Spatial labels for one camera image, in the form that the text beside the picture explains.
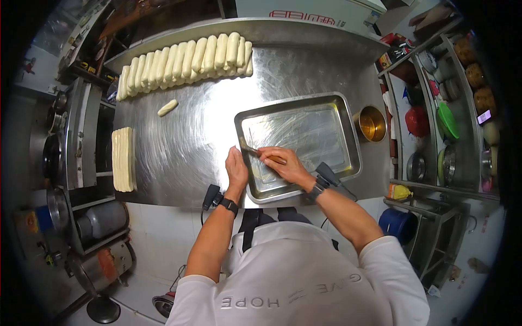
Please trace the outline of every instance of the white t-shirt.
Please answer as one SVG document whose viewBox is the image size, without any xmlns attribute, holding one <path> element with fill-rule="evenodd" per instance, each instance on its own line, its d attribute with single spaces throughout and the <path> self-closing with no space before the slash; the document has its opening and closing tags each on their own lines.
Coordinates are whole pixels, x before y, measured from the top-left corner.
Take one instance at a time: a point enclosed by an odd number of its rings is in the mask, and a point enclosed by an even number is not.
<svg viewBox="0 0 522 326">
<path fill-rule="evenodd" d="M 397 238 L 372 241 L 360 268 L 311 224 L 257 227 L 251 249 L 232 237 L 219 283 L 182 278 L 167 326 L 173 325 L 426 325 L 424 289 Z"/>
</svg>

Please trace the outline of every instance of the white refrigerator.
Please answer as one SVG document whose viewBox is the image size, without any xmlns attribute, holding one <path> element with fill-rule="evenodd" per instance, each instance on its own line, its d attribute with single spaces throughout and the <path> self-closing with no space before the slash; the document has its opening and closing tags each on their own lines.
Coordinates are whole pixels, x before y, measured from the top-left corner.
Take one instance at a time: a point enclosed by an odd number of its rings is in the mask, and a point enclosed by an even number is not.
<svg viewBox="0 0 522 326">
<path fill-rule="evenodd" d="M 381 0 L 235 0 L 238 17 L 306 20 L 366 35 L 386 12 Z"/>
</svg>

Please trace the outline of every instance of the black wristwatch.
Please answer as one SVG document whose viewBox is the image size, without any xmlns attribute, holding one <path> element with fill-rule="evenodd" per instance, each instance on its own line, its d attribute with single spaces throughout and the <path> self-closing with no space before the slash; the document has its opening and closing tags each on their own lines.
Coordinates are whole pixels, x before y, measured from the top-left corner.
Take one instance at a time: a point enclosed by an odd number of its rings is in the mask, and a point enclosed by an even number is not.
<svg viewBox="0 0 522 326">
<path fill-rule="evenodd" d="M 226 209 L 234 213 L 234 218 L 238 215 L 238 206 L 232 200 L 223 198 L 218 205 L 223 205 Z"/>
<path fill-rule="evenodd" d="M 328 188 L 330 184 L 324 181 L 322 178 L 317 178 L 315 180 L 315 185 L 312 188 L 312 191 L 308 193 L 308 197 L 310 200 L 315 201 L 317 197 L 323 193 L 323 191 Z"/>
</svg>

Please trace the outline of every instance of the yellow bottle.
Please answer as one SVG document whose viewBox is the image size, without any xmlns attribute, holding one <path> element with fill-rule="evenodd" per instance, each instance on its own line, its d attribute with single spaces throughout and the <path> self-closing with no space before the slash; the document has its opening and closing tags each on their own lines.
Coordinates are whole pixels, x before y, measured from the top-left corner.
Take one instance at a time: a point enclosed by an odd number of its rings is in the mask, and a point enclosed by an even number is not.
<svg viewBox="0 0 522 326">
<path fill-rule="evenodd" d="M 408 187 L 390 184 L 387 197 L 400 200 L 408 198 L 409 195 L 413 196 L 413 193 L 408 189 Z"/>
</svg>

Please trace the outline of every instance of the smartphone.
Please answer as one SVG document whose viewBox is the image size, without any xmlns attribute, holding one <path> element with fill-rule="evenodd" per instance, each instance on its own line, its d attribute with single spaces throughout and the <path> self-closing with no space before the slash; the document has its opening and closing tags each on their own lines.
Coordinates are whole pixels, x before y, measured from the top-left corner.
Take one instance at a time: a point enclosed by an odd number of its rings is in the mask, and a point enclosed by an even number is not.
<svg viewBox="0 0 522 326">
<path fill-rule="evenodd" d="M 479 121 L 479 125 L 486 122 L 489 118 L 491 118 L 491 112 L 487 110 L 486 112 L 482 113 L 477 117 L 477 120 Z"/>
</svg>

